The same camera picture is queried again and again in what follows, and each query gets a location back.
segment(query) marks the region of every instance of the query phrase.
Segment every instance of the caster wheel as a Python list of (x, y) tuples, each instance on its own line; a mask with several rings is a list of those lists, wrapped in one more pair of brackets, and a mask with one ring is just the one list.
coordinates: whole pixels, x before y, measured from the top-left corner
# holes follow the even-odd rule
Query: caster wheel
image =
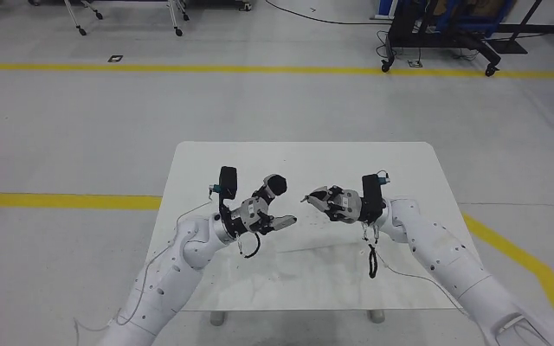
[(486, 67), (485, 76), (491, 77), (496, 71), (498, 71), (498, 69), (494, 65), (488, 64), (488, 66)]

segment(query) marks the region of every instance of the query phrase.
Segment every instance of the yellow floor line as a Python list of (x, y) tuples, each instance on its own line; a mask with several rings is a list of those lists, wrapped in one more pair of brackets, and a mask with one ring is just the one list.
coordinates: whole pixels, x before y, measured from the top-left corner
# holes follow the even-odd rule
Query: yellow floor line
[[(464, 69), (392, 68), (387, 74), (380, 67), (302, 67), (232, 65), (94, 65), (5, 63), (0, 70), (51, 72), (130, 72), (130, 73), (220, 73), (220, 74), (366, 74), (420, 77), (482, 77), (485, 72)], [(554, 71), (498, 71), (495, 78), (554, 79)]]
[[(156, 195), (59, 195), (0, 193), (0, 208), (90, 208), (157, 210), (162, 197)], [(554, 307), (554, 272), (539, 259), (517, 247), (491, 228), (464, 214), (469, 231), (510, 259), (534, 273)]]
[(0, 208), (89, 208), (157, 210), (155, 195), (59, 195), (0, 193)]
[(485, 243), (491, 245), (504, 255), (508, 256), (516, 263), (519, 263), (529, 272), (535, 274), (538, 282), (541, 286), (543, 286), (546, 297), (554, 308), (554, 272), (550, 269), (550, 267), (541, 262), (539, 259), (533, 257), (525, 250), (517, 247), (508, 239), (494, 232), (491, 228), (478, 222), (473, 217), (467, 214), (464, 214), (463, 216), (469, 232), (483, 240)]

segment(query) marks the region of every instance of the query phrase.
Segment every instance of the white table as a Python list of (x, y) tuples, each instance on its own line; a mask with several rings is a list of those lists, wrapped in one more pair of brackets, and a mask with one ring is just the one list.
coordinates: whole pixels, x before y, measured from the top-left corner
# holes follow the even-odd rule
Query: white table
[[(269, 209), (296, 215), (298, 222), (261, 237), (252, 259), (233, 244), (205, 269), (202, 282), (185, 306), (189, 311), (367, 310), (453, 308), (431, 283), (406, 278), (380, 264), (368, 276), (368, 247), (357, 223), (329, 222), (316, 208), (300, 203), (317, 187), (336, 184), (362, 192), (362, 176), (387, 170), (391, 183), (383, 195), (410, 195), (423, 215), (439, 221), (476, 256), (477, 251), (433, 148), (426, 143), (207, 143), (183, 142), (175, 152), (148, 250), (163, 248), (176, 218), (207, 201), (221, 166), (238, 170), (236, 208), (273, 173), (287, 179), (288, 191)], [(216, 202), (193, 213), (209, 215)], [(254, 249), (253, 236), (243, 241)], [(399, 272), (430, 278), (405, 244), (382, 234), (378, 252)]]

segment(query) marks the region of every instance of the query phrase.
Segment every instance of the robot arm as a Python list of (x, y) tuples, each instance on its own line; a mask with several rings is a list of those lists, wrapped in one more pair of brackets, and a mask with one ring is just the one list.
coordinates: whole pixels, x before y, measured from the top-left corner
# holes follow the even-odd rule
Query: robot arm
[(257, 233), (265, 235), (296, 222), (293, 216), (275, 218), (267, 211), (271, 201), (286, 191), (285, 178), (271, 175), (252, 197), (230, 210), (223, 202), (235, 199), (236, 169), (222, 167), (219, 184), (210, 187), (210, 194), (219, 193), (220, 212), (208, 218), (177, 220), (175, 237), (140, 271), (125, 307), (118, 311), (99, 345), (151, 346), (187, 303), (218, 250), (246, 232), (258, 237)]
[(305, 199), (331, 221), (361, 221), (372, 225), (376, 235), (384, 232), (395, 242), (407, 243), (417, 261), (480, 327), (487, 345), (554, 343), (554, 323), (539, 320), (523, 307), (452, 233), (422, 217), (416, 201), (383, 199), (380, 186), (387, 182), (387, 176), (364, 176), (364, 197), (334, 186), (316, 189)]

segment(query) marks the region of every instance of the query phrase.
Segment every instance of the floor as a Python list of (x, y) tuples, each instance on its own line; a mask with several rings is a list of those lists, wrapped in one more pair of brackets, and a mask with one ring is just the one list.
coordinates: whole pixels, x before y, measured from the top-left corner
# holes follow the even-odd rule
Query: floor
[[(319, 18), (362, 22), (374, 3), (275, 0)], [(18, 64), (380, 68), (386, 26), (331, 25), (261, 0), (249, 13), (189, 11), (174, 35), (163, 3), (74, 6), (0, 2), (0, 192), (161, 195), (173, 151), (195, 141), (426, 141), (460, 209), (554, 267), (554, 80), (426, 74), (484, 71), (486, 62), (422, 51), (418, 76), (29, 70)], [(507, 71), (550, 71), (554, 37), (522, 40)], [(417, 49), (393, 66), (407, 70)], [(101, 326), (145, 258), (156, 211), (0, 208), (0, 344), (73, 345), (73, 317)], [(552, 308), (536, 277), (474, 237), (481, 259), (539, 314)], [(181, 313), (156, 345), (481, 345), (456, 310), (235, 313), (220, 328)], [(81, 345), (98, 333), (81, 332)]]

